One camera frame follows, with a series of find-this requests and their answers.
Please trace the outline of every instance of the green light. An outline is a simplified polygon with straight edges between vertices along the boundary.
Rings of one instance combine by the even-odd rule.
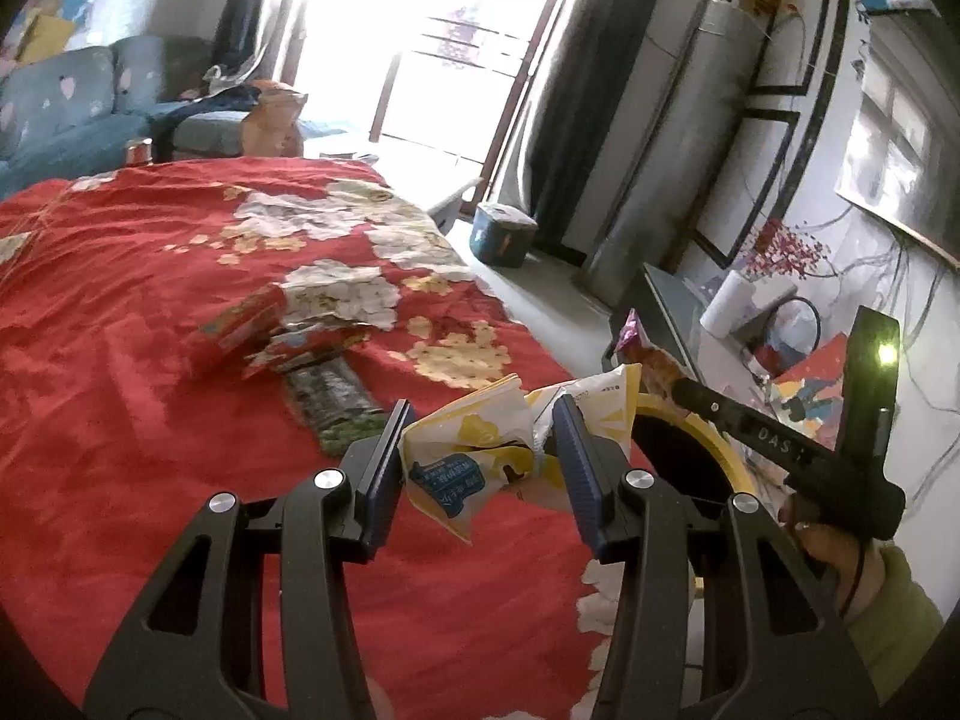
[[[893,343],[882,343],[877,349],[880,365],[893,365],[896,362],[896,346]]]

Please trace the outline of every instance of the blue label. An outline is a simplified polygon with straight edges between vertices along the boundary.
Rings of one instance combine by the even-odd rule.
[[[448,517],[462,512],[464,500],[483,490],[486,484],[477,462],[461,453],[448,455],[429,466],[414,463],[410,479],[439,503]]]

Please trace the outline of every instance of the yellow and white wrapper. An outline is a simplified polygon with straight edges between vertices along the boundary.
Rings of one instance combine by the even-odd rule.
[[[553,404],[577,401],[587,429],[630,457],[640,365],[524,394],[511,375],[454,401],[403,432],[400,456],[411,503],[464,541],[470,522],[501,490],[547,509],[570,511],[563,474],[544,447]]]

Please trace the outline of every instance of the green sleeve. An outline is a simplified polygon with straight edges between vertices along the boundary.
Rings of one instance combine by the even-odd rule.
[[[904,553],[880,548],[886,580],[872,603],[847,624],[880,702],[894,694],[944,626],[939,611],[910,575]]]

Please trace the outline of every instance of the television screen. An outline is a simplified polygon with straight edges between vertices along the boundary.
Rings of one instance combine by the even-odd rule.
[[[837,193],[960,266],[960,44],[929,8],[869,12]]]

